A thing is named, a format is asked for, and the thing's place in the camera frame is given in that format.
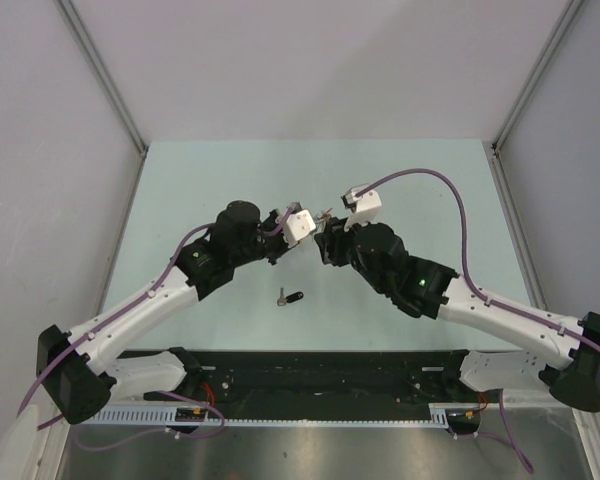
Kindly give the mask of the loose silver key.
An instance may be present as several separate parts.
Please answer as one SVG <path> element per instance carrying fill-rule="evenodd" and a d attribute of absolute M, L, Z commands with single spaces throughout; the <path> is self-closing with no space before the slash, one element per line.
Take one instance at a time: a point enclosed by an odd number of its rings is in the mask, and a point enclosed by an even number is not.
<path fill-rule="evenodd" d="M 279 297 L 278 297 L 278 299 L 277 299 L 277 301 L 276 301 L 276 304 L 277 304 L 278 306 L 285 306 L 285 305 L 286 305 L 286 303 L 287 303 L 287 300 L 286 300 L 286 295 L 285 295 L 285 293 L 284 293 L 284 288 L 283 288 L 283 287 L 281 287 L 281 288 L 279 289 Z"/>

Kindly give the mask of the aluminium frame rail left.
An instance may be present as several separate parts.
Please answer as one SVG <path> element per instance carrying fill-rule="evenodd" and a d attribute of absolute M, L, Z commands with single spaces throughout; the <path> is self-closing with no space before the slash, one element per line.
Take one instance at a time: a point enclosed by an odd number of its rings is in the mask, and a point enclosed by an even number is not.
<path fill-rule="evenodd" d="M 127 137 L 134 146 L 135 151 L 141 159 L 145 159 L 148 152 L 147 142 L 144 140 L 137 123 L 133 119 L 118 85 L 116 84 L 110 69 L 106 65 L 106 62 L 75 2 L 70 0 L 55 0 L 54 5 L 80 50 L 87 66 L 99 84 L 114 115 L 117 117 Z"/>

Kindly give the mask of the aluminium frame rail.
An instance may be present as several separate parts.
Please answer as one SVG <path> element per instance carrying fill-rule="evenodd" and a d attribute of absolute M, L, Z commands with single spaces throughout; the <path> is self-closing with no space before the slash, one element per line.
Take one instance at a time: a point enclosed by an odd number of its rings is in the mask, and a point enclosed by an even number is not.
<path fill-rule="evenodd" d="M 520 92 L 516 96 L 497 134 L 490 143 L 491 149 L 496 154 L 504 147 L 511 132 L 524 113 L 529 101 L 587 4 L 588 1 L 586 0 L 569 0 L 566 2 L 564 9 L 552 27 L 546 42 L 526 77 Z"/>
<path fill-rule="evenodd" d="M 133 119 L 118 85 L 116 84 L 110 69 L 106 65 L 106 62 L 75 2 L 70 0 L 55 0 L 54 5 L 80 50 L 87 66 L 99 84 L 114 115 L 117 117 L 127 137 L 134 146 L 135 151 L 141 159 L 145 159 L 148 152 L 147 142 L 144 140 L 137 123 Z"/>

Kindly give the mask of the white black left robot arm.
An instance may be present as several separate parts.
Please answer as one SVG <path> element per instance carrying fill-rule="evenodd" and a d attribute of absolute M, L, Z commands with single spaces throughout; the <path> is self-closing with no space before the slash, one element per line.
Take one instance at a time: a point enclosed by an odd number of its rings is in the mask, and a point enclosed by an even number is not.
<path fill-rule="evenodd" d="M 64 420 L 83 423 L 110 401 L 166 391 L 194 397 L 201 376 L 182 348 L 140 359 L 124 359 L 126 348 L 161 322 L 199 304 L 231 282 L 236 269 L 266 260 L 270 264 L 297 247 L 316 225 L 308 210 L 291 203 L 266 219 L 258 207 L 237 200 L 212 223 L 188 232 L 164 270 L 117 306 L 63 330 L 51 325 L 37 340 L 36 379 L 23 407 L 43 389 L 58 409 L 46 427 Z"/>

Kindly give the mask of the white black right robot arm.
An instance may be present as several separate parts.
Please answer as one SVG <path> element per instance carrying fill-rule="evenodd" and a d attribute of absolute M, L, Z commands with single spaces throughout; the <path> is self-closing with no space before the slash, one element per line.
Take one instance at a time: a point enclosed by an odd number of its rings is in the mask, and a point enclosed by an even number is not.
<path fill-rule="evenodd" d="M 443 373 L 453 401 L 475 391 L 545 390 L 577 410 L 600 412 L 600 315 L 543 311 L 488 292 L 454 269 L 412 256 L 386 224 L 348 227 L 334 218 L 315 236 L 322 261 L 353 268 L 404 314 L 468 326 L 520 349 L 520 355 L 466 354 Z"/>

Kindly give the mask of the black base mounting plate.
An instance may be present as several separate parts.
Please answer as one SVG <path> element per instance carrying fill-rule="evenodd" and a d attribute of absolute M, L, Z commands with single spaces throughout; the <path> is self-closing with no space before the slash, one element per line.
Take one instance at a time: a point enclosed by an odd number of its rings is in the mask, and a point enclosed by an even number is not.
<path fill-rule="evenodd" d="M 249 352 L 190 351 L 191 368 L 174 393 L 209 400 L 222 414 L 245 409 L 333 413 L 391 404 L 448 404 L 479 409 L 478 393 L 456 371 L 464 351 Z"/>

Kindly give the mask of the aluminium frame rail right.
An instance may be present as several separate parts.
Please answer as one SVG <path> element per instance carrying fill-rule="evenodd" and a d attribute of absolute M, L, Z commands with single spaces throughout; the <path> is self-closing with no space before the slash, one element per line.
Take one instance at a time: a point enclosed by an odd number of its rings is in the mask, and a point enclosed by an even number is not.
<path fill-rule="evenodd" d="M 504 147 L 511 132 L 524 113 L 529 101 L 587 4 L 588 1 L 586 0 L 569 0 L 566 2 L 564 9 L 552 27 L 546 42 L 526 77 L 520 92 L 516 96 L 497 134 L 490 143 L 491 149 L 496 154 Z"/>

